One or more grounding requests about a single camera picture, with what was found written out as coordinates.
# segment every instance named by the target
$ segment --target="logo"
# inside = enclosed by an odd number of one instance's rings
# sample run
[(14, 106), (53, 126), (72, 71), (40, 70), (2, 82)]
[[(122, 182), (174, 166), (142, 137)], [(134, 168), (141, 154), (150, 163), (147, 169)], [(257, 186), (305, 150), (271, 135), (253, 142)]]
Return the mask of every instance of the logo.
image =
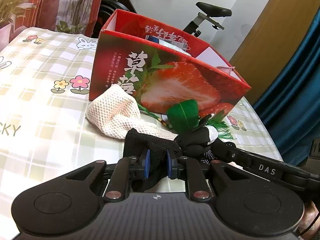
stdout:
[(124, 68), (126, 74), (122, 77), (119, 77), (121, 81), (118, 81), (118, 85), (127, 93), (133, 94), (135, 92), (134, 82), (139, 81), (139, 78), (135, 75), (135, 71), (143, 72), (143, 66), (146, 64), (145, 59), (148, 58), (148, 55), (141, 51), (140, 54), (131, 52), (128, 61), (128, 68)]
[(154, 195), (153, 198), (156, 199), (156, 200), (158, 200), (158, 199), (160, 199), (160, 198), (162, 198), (162, 197), (161, 197), (160, 195)]
[(274, 175), (275, 172), (276, 172), (276, 169), (270, 169), (269, 170), (269, 167), (264, 167), (263, 164), (260, 164), (259, 171), (264, 171), (264, 172), (266, 172), (266, 173), (268, 173), (270, 175)]

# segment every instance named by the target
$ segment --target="flower print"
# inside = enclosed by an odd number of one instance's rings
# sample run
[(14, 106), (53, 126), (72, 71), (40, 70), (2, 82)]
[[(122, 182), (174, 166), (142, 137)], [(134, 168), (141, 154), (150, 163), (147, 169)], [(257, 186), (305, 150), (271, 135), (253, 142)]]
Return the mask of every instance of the flower print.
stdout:
[(67, 85), (69, 85), (69, 83), (68, 82), (66, 82), (64, 79), (63, 80), (56, 80), (55, 82), (54, 82), (54, 88), (57, 88), (57, 89), (65, 89), (66, 88), (66, 86)]
[(238, 120), (238, 125), (239, 125), (241, 128), (244, 128), (244, 124), (243, 124), (243, 122), (241, 122), (240, 120)]
[(35, 42), (42, 42), (42, 41), (44, 41), (44, 39), (42, 39), (42, 38), (38, 38), (35, 40)]
[(246, 130), (247, 130), (247, 129), (244, 127), (243, 122), (241, 122), (240, 120), (238, 120), (238, 125), (241, 127), (241, 129), (242, 129), (243, 131), (246, 131)]
[(72, 83), (73, 88), (80, 88), (80, 87), (87, 88), (89, 82), (90, 82), (89, 78), (84, 78), (80, 75), (70, 80), (70, 83)]
[(79, 88), (79, 90), (78, 89), (71, 89), (70, 91), (72, 93), (81, 94), (81, 95), (85, 95), (85, 94), (89, 93), (88, 89), (81, 90), (81, 88), (88, 87), (88, 84), (90, 83), (89, 78), (84, 78), (83, 76), (78, 75), (78, 76), (76, 76), (76, 78), (71, 79), (70, 83), (72, 83), (73, 88)]
[(55, 94), (61, 94), (65, 91), (64, 89), (66, 88), (67, 85), (69, 85), (69, 83), (66, 82), (64, 79), (56, 80), (54, 82), (54, 86), (53, 86), (54, 88), (51, 89), (51, 92)]
[(37, 39), (38, 36), (37, 35), (30, 35), (28, 36), (28, 38), (26, 38), (26, 40), (34, 40), (34, 39)]
[(234, 119), (231, 115), (229, 115), (229, 116), (227, 116), (227, 117), (228, 117), (228, 119), (229, 119), (229, 121), (230, 121), (231, 124), (233, 124), (233, 125), (235, 125), (235, 126), (238, 125), (238, 124), (237, 124), (237, 120)]

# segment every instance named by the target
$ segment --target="exercise bike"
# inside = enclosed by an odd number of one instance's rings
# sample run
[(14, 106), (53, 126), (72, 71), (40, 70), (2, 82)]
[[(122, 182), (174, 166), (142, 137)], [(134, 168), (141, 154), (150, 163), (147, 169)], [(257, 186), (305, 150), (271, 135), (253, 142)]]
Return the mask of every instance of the exercise bike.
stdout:
[[(194, 36), (196, 37), (199, 37), (201, 34), (201, 31), (197, 29), (204, 20), (207, 20), (210, 23), (212, 23), (213, 28), (217, 30), (224, 30), (224, 27), (221, 26), (218, 22), (214, 21), (212, 18), (230, 17), (232, 15), (230, 9), (215, 6), (212, 4), (197, 2), (196, 6), (205, 14), (199, 12), (197, 17), (183, 29), (184, 32), (194, 34)], [(108, 20), (108, 18), (113, 14), (113, 12), (116, 9), (137, 13), (130, 0), (102, 0), (98, 12), (98, 19), (94, 26), (93, 34), (91, 36), (92, 38), (99, 37), (99, 32), (103, 27), (104, 23)]]

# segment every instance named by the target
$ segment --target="black knit fabric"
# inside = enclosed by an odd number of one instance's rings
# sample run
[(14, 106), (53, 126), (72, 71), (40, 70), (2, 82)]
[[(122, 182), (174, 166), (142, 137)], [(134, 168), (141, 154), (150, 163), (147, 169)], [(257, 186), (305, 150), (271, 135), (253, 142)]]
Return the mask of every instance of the black knit fabric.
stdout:
[(212, 160), (216, 160), (217, 157), (212, 154), (211, 150), (207, 151), (204, 156), (200, 159), (200, 162), (209, 164)]
[(179, 134), (174, 140), (181, 147), (181, 153), (185, 156), (200, 160), (210, 150), (209, 130), (204, 127), (211, 115), (207, 115), (199, 121), (197, 127), (190, 131)]
[(177, 142), (138, 133), (132, 128), (124, 140), (123, 157), (132, 155), (139, 157), (145, 147), (150, 149), (150, 174), (148, 179), (134, 180), (131, 183), (132, 189), (137, 192), (152, 188), (159, 180), (167, 176), (167, 149), (172, 148), (175, 152), (180, 152)]

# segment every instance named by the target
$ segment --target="pink flower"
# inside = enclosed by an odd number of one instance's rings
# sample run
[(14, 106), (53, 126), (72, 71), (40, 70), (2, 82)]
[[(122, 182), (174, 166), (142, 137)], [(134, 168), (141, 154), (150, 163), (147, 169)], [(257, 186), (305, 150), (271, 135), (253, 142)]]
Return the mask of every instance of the pink flower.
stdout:
[(31, 36), (28, 36), (28, 38), (26, 38), (26, 40), (34, 40), (34, 39), (37, 39), (38, 36), (37, 35), (31, 35)]
[(227, 116), (227, 117), (228, 117), (228, 119), (229, 119), (229, 121), (230, 121), (231, 124), (233, 124), (233, 125), (235, 125), (235, 126), (238, 126), (236, 119), (234, 119), (231, 115), (229, 115), (229, 116)]
[(73, 78), (70, 80), (70, 83), (72, 83), (73, 88), (87, 88), (88, 83), (90, 82), (89, 78), (84, 78), (82, 76), (76, 76), (76, 78)]

